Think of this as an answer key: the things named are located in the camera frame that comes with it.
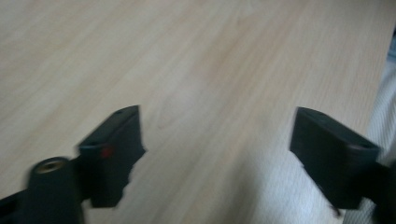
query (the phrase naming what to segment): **red mark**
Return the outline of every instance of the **red mark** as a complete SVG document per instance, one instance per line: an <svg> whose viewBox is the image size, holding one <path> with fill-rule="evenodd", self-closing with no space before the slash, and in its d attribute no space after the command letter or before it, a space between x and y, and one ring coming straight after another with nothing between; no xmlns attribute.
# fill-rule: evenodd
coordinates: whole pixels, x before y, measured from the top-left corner
<svg viewBox="0 0 396 224"><path fill-rule="evenodd" d="M111 155L113 155L114 153L114 147L104 147L100 153L100 156L103 159L107 159L109 157L111 157Z"/></svg>

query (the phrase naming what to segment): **black plastic part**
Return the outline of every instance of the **black plastic part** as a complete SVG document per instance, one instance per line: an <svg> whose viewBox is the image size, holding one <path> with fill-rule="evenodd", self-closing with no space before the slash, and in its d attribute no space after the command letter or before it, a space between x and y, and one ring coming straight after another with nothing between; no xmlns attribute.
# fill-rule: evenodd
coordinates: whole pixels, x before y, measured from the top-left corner
<svg viewBox="0 0 396 224"><path fill-rule="evenodd" d="M114 207L129 183L129 173L146 150L142 146L138 106L113 113L78 145L75 160L83 199L92 207Z"/></svg>
<svg viewBox="0 0 396 224"><path fill-rule="evenodd" d="M382 179L377 180L378 187L375 188L376 204L373 219L379 224L396 223L396 161L393 162L390 169L383 167L380 176Z"/></svg>
<svg viewBox="0 0 396 224"><path fill-rule="evenodd" d="M54 168L54 162L60 165ZM47 159L30 173L18 223L81 224L84 219L80 203L73 163L62 157Z"/></svg>
<svg viewBox="0 0 396 224"><path fill-rule="evenodd" d="M0 200L0 224L17 223L19 202L24 191Z"/></svg>
<svg viewBox="0 0 396 224"><path fill-rule="evenodd" d="M356 177L376 167L378 146L323 113L298 107L290 150L334 207L359 207Z"/></svg>

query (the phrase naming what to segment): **wood grain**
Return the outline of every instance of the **wood grain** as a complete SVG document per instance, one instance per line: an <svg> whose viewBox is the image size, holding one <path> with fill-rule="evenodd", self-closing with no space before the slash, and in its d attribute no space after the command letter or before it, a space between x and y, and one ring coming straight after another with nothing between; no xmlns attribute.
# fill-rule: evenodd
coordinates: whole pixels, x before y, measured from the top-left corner
<svg viewBox="0 0 396 224"><path fill-rule="evenodd" d="M341 223L288 144L295 106L365 133L392 0L0 2L0 197L113 111L148 153L89 223Z"/></svg>

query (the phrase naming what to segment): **light wood surface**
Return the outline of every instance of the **light wood surface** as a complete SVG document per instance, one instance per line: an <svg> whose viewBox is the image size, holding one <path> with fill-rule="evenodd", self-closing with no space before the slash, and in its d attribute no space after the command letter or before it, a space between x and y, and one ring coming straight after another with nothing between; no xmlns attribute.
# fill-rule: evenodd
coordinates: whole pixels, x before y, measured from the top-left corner
<svg viewBox="0 0 396 224"><path fill-rule="evenodd" d="M0 197L113 111L148 153L89 223L341 223L289 152L295 106L365 133L393 0L0 2Z"/></svg>

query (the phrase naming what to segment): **black clamp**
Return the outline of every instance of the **black clamp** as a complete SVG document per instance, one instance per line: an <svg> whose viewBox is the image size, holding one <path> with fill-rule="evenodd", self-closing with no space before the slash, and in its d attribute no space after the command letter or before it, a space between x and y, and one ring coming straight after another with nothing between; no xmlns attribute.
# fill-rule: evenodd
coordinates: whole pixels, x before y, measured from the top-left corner
<svg viewBox="0 0 396 224"><path fill-rule="evenodd" d="M129 183L129 173L146 150L138 106L113 113L78 145L73 160L39 162L27 189L0 201L0 224L82 224L81 203L114 207Z"/></svg>
<svg viewBox="0 0 396 224"><path fill-rule="evenodd" d="M376 204L377 223L396 223L396 162L376 162L380 148L329 116L296 111L290 150L336 211L358 209L361 199Z"/></svg>

